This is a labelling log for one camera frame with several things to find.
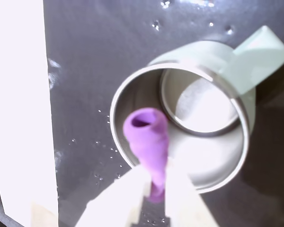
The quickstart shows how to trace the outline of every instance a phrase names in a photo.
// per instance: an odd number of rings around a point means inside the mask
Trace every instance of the dark gray background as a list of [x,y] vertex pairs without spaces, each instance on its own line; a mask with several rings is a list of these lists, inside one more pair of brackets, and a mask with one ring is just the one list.
[[[190,42],[236,47],[262,25],[284,42],[284,0],[198,2],[174,0],[164,9],[160,0],[44,0],[47,55],[60,65],[49,73],[61,227],[73,227],[86,203],[129,170],[108,123],[127,76]],[[203,198],[221,227],[284,227],[284,66],[257,88],[242,171]],[[145,202],[138,226],[169,226],[163,214],[163,204]],[[19,226],[3,215],[1,201],[0,221]]]

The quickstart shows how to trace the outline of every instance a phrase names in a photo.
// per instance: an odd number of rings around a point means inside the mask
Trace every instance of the cup rim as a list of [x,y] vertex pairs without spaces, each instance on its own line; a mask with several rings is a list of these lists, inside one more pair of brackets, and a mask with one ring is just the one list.
[[246,156],[247,151],[249,148],[249,136],[250,136],[250,130],[249,130],[249,119],[247,115],[246,108],[244,106],[244,103],[242,102],[241,97],[239,96],[239,93],[235,90],[235,88],[229,84],[225,79],[223,79],[221,76],[210,70],[209,68],[205,67],[204,65],[201,65],[197,62],[194,62],[193,60],[187,60],[187,61],[161,61],[157,62],[152,65],[148,65],[144,68],[141,68],[131,74],[129,77],[127,77],[120,87],[115,92],[115,95],[112,100],[112,104],[110,107],[110,129],[112,132],[112,136],[114,139],[114,142],[117,146],[117,149],[119,150],[122,158],[128,163],[128,165],[133,168],[135,164],[132,162],[132,160],[126,155],[126,153],[123,151],[122,147],[120,146],[120,141],[117,137],[116,128],[115,128],[115,109],[116,105],[118,103],[118,99],[122,93],[122,91],[126,88],[127,85],[129,85],[135,78],[153,70],[164,70],[164,69],[178,69],[178,70],[186,70],[189,72],[192,72],[209,82],[213,83],[217,88],[219,88],[231,101],[232,105],[237,111],[239,120],[241,122],[241,127],[243,131],[243,147],[241,151],[240,159],[236,165],[236,167],[233,169],[233,171],[223,180],[219,181],[218,183],[214,185],[205,186],[203,188],[196,188],[199,193],[205,193],[205,192],[211,192],[218,188],[221,188],[222,186],[226,185],[229,181],[231,181],[237,173],[242,168]]

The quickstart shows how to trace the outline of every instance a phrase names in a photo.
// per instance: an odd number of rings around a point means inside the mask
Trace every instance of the stainless steel cup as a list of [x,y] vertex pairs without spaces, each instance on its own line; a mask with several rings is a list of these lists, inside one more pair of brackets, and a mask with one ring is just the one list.
[[123,135],[134,110],[155,107],[169,117],[169,156],[200,193],[222,187],[242,167],[255,121],[254,87],[284,63],[284,45],[266,26],[237,49],[192,43],[128,77],[110,110],[111,131],[130,166],[139,162]]

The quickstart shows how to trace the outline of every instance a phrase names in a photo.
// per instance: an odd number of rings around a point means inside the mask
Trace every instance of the purple balloon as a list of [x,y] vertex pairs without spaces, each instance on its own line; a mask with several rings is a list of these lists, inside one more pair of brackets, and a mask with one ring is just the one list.
[[124,122],[123,133],[132,152],[151,174],[149,199],[164,200],[168,158],[168,121],[164,113],[155,108],[143,108],[131,113]]

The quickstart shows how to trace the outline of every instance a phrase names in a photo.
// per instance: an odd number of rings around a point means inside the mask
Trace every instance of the cup handle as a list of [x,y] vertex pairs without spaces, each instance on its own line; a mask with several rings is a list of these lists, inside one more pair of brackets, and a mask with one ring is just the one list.
[[219,71],[240,95],[245,94],[284,64],[284,44],[267,26],[239,45]]

